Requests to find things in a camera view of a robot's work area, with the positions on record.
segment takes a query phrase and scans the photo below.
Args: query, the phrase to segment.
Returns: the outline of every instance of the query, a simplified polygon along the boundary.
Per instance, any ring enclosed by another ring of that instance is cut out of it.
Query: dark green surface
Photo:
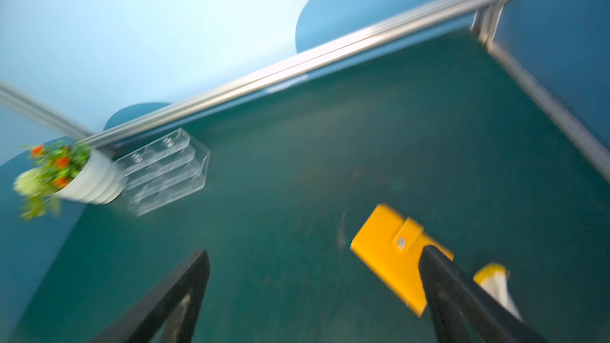
[[[13,342],[83,342],[202,248],[196,342],[433,342],[349,250],[382,202],[466,272],[507,265],[552,342],[610,339],[610,187],[466,32],[185,129],[206,187],[140,218],[88,206]]]

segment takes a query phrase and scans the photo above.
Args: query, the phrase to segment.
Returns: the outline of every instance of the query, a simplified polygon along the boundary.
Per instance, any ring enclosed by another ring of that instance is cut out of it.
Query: green leaves
[[[44,216],[48,210],[58,216],[62,210],[61,201],[54,194],[61,188],[56,186],[55,180],[65,178],[71,181],[75,179],[87,164],[91,155],[91,147],[82,143],[65,145],[64,141],[58,141],[49,146],[20,147],[33,150],[32,158],[40,172],[37,176],[39,181],[36,183],[40,190],[36,190],[35,195],[34,192],[28,192],[29,195],[24,196],[26,204],[21,217],[31,220],[34,217]]]

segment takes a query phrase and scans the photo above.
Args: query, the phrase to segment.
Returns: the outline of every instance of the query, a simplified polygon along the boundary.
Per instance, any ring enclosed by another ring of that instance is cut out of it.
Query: black frame
[[[165,322],[159,343],[189,343],[209,277],[207,252],[193,253],[90,343],[149,342]]]
[[[548,343],[504,309],[434,246],[419,261],[438,343],[470,342],[465,317],[485,343]]]

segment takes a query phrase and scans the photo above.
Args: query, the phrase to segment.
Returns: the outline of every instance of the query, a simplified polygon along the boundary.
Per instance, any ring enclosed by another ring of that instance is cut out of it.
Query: white flower pot
[[[126,184],[118,164],[93,150],[80,174],[55,195],[75,202],[107,204],[121,194]]]

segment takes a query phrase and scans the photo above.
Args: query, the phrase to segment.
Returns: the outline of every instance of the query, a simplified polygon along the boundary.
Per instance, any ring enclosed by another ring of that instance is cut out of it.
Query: orange flower
[[[68,163],[70,163],[70,158],[67,156],[62,156],[61,158],[57,159],[55,165],[61,169],[65,169],[68,166]]]
[[[36,156],[39,156],[40,153],[42,153],[42,151],[44,151],[44,145],[38,145],[35,148],[32,149],[32,157],[35,158]]]
[[[68,183],[70,183],[70,180],[68,178],[58,178],[53,181],[53,184],[55,184],[55,187],[59,187],[59,188],[64,188],[65,186],[68,185]]]

